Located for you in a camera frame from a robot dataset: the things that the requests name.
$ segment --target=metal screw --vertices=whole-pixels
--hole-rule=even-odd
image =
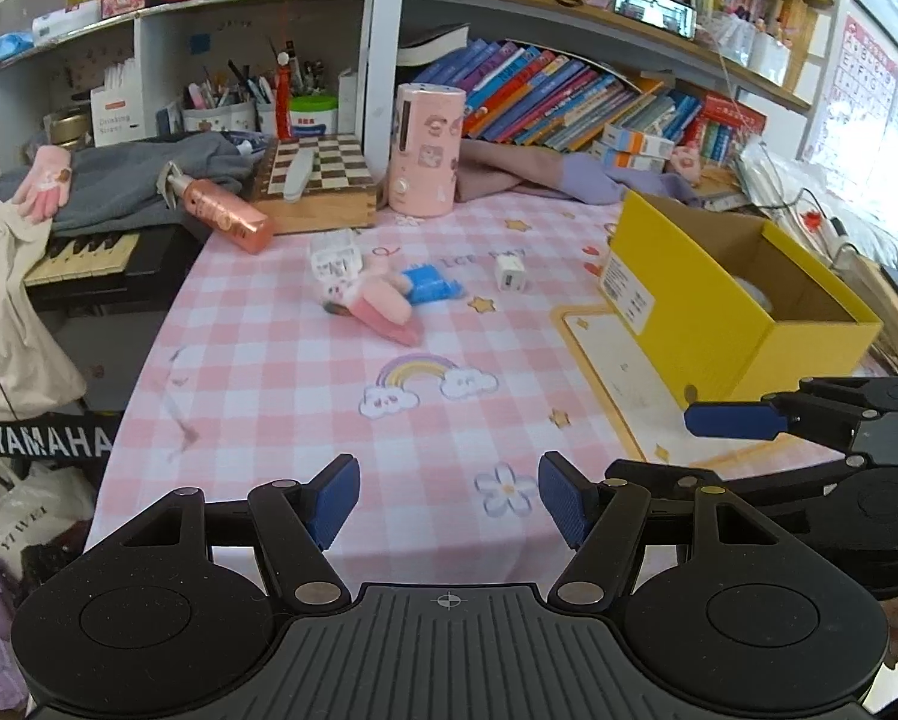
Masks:
[[[603,600],[603,589],[591,581],[568,581],[558,591],[558,597],[574,607],[588,607]]]
[[[319,607],[335,603],[342,597],[342,591],[330,581],[307,581],[297,587],[295,597],[303,604]]]

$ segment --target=chessboard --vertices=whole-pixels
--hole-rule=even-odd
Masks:
[[[316,148],[316,159],[302,198],[291,202],[282,191],[300,148]],[[375,223],[375,181],[355,135],[274,142],[259,162],[249,200],[273,218],[277,233],[369,227]]]

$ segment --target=gray ribbed panel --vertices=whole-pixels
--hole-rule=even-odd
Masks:
[[[438,603],[451,594],[460,603]],[[45,709],[41,720],[63,720]],[[372,586],[294,623],[245,685],[179,720],[717,720],[657,688],[596,620],[524,586]],[[858,704],[818,720],[863,720]]]

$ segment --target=cloud print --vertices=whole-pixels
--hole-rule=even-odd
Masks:
[[[446,371],[439,388],[450,400],[462,400],[480,392],[495,392],[499,389],[499,380],[474,367],[457,367]]]
[[[419,396],[401,386],[366,386],[363,402],[359,404],[359,413],[369,419],[378,419],[388,413],[414,409],[418,405]]]

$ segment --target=box label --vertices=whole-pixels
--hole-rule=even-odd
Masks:
[[[646,322],[649,322],[655,298],[612,250],[603,271],[603,290],[615,305],[616,311],[633,328],[633,333],[640,335],[646,328]]]

